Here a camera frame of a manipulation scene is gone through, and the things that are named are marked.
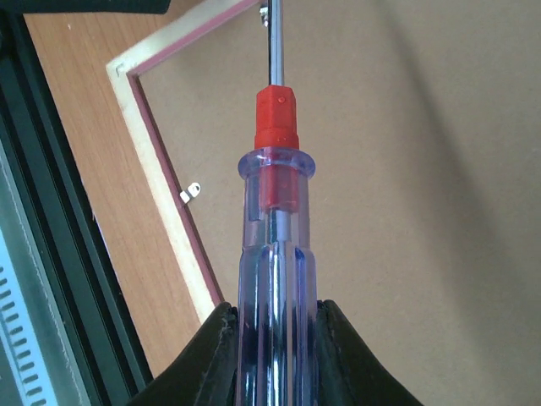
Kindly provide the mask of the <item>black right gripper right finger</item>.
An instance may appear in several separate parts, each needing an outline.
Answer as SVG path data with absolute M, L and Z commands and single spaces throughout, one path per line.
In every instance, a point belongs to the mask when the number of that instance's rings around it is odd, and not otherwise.
M 318 303 L 319 405 L 421 404 L 375 357 L 335 301 Z

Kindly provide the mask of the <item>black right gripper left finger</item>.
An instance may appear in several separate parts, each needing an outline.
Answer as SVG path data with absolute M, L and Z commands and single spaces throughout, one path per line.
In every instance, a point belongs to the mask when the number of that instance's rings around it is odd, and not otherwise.
M 181 354 L 129 405 L 233 405 L 238 312 L 219 304 Z

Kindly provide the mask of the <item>blue red screwdriver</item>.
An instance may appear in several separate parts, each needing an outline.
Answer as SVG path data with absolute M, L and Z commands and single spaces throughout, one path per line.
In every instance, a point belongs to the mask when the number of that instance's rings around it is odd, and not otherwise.
M 238 164 L 244 181 L 238 281 L 238 405 L 317 402 L 315 259 L 309 180 L 297 105 L 284 77 L 283 4 L 260 9 L 268 31 L 269 83 L 256 97 L 254 149 Z

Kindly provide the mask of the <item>pink photo frame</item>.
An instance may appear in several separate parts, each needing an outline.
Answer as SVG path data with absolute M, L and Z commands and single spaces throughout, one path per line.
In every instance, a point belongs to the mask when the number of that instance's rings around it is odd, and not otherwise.
M 318 295 L 426 405 L 540 402 L 540 4 L 287 1 Z M 199 321 L 238 296 L 257 1 L 107 65 Z

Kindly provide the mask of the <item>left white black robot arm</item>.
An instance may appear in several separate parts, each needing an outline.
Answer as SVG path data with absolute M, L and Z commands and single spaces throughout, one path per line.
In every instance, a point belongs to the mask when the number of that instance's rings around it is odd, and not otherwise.
M 171 0 L 1 0 L 4 14 L 165 14 Z

